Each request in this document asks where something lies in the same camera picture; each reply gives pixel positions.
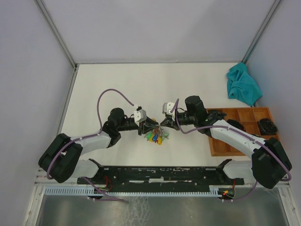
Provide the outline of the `metal keyring with coloured keys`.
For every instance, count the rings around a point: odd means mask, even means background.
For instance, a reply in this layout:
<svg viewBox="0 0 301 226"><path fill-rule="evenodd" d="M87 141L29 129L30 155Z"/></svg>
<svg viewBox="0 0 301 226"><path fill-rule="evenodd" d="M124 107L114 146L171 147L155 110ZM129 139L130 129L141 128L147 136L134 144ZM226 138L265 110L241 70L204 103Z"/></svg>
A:
<svg viewBox="0 0 301 226"><path fill-rule="evenodd" d="M165 132L164 129L158 123L158 128L145 134L144 137L147 139L147 141L156 143L158 145L162 145L162 142L165 139L169 139L169 133Z"/></svg>

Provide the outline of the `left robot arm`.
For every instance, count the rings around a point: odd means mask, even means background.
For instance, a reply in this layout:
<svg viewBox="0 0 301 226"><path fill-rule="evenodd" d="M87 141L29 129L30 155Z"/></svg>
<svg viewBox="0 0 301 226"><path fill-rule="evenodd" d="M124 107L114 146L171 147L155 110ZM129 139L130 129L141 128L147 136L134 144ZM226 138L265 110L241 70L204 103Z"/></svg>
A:
<svg viewBox="0 0 301 226"><path fill-rule="evenodd" d="M136 130L138 135L142 135L156 128L158 123L147 117L140 107L133 117L127 117L121 108L114 108L102 129L94 134L74 139L64 133L57 135L40 157L38 165L47 173L48 178L58 183L69 178L86 177L98 184L104 178L100 164L94 160L80 160L80 156L116 145L123 131Z"/></svg>

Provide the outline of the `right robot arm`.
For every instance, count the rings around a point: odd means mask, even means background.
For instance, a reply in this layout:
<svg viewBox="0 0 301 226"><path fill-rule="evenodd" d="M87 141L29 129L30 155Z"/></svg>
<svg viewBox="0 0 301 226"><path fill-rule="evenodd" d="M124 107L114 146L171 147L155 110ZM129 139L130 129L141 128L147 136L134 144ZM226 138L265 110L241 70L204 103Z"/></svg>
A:
<svg viewBox="0 0 301 226"><path fill-rule="evenodd" d="M179 112L177 102L164 103L162 113L165 119L160 125L182 131L183 134L198 131L234 147L249 158L249 161L235 163L231 160L226 163L216 172L219 183L227 184L242 173L254 178L263 187L272 189L278 182L292 179L291 162L278 139L264 139L230 125L223 113L209 112L199 96L189 96L185 104L186 110ZM194 128L183 131L183 125L193 125Z"/></svg>

